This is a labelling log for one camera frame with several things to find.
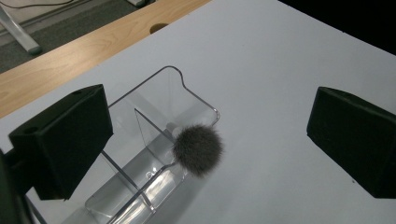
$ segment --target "floor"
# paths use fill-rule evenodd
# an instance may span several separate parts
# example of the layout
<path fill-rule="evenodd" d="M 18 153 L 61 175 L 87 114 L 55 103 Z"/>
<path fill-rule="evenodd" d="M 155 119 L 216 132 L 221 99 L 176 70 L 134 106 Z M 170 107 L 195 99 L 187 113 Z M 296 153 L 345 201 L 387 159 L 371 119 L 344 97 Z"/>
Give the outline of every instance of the floor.
<path fill-rule="evenodd" d="M 26 7 L 26 8 L 10 8 L 2 5 L 3 9 L 12 16 L 14 21 L 18 23 L 24 23 L 40 17 L 42 15 L 46 15 L 51 11 L 59 9 L 61 7 L 67 7 L 71 5 L 76 5 L 78 2 L 84 0 L 75 0 L 71 3 L 61 6 L 52 6 L 52 7 Z M 22 7 L 27 5 L 36 5 L 36 4 L 58 4 L 63 2 L 69 2 L 69 0 L 1 0 L 6 5 L 12 7 Z M 0 30 L 4 30 L 4 27 L 0 24 Z"/>

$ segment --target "metal table leg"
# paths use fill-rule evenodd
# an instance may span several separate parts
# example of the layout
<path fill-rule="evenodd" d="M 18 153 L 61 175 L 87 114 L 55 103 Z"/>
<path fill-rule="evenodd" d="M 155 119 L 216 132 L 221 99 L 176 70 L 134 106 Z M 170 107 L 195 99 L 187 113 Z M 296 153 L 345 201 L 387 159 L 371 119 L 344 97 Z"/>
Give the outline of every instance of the metal table leg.
<path fill-rule="evenodd" d="M 41 52 L 42 48 L 21 28 L 11 16 L 0 7 L 0 23 L 9 31 L 11 35 L 23 46 L 29 54 L 35 55 Z"/>

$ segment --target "white table surface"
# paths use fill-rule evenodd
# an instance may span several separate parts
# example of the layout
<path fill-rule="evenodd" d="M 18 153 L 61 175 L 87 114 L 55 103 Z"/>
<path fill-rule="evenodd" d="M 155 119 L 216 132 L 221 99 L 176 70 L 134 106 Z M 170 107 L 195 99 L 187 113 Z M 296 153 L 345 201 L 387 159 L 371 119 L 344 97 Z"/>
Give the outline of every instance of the white table surface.
<path fill-rule="evenodd" d="M 396 57 L 275 0 L 213 0 L 0 119 L 0 148 L 71 91 L 103 83 L 111 103 L 168 64 L 219 110 L 225 153 L 149 223 L 396 222 L 396 200 L 373 198 L 306 136 L 318 86 L 396 113 Z"/>

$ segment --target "black cable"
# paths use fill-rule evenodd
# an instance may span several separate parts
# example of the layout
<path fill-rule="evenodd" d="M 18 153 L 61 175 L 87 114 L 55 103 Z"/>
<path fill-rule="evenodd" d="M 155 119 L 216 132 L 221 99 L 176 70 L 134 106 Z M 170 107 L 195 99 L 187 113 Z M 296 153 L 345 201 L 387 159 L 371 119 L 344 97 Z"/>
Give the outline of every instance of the black cable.
<path fill-rule="evenodd" d="M 75 0 L 69 0 L 67 2 L 62 2 L 62 3 L 54 3 L 54 4 L 33 4 L 33 5 L 26 5 L 26 6 L 22 6 L 22 7 L 13 7 L 13 6 L 9 6 L 3 2 L 0 1 L 0 4 L 5 6 L 5 7 L 10 7 L 10 8 L 26 8 L 26 7 L 54 7 L 54 6 L 61 6 L 61 5 L 66 5 L 69 3 L 74 2 Z"/>

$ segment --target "gray carpet floor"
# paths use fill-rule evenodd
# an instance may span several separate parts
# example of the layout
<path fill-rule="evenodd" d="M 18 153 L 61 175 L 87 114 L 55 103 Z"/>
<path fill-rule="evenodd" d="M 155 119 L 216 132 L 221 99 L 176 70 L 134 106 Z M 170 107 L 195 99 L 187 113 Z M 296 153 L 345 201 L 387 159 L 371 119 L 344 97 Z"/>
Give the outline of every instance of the gray carpet floor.
<path fill-rule="evenodd" d="M 136 10 L 138 8 L 126 1 L 109 1 L 38 30 L 31 37 L 42 47 L 41 54 L 44 54 Z M 38 56 L 29 55 L 17 41 L 8 43 L 0 47 L 0 74 Z"/>

